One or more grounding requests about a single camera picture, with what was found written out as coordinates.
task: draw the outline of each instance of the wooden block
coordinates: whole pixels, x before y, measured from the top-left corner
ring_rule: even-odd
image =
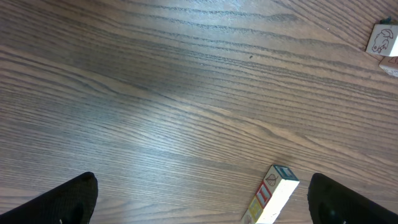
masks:
[[[288,167],[272,165],[251,200],[241,223],[273,223],[298,184],[298,178]]]
[[[398,56],[397,34],[396,25],[374,25],[366,51],[390,57]]]
[[[379,66],[389,75],[398,77],[398,57],[385,57]]]

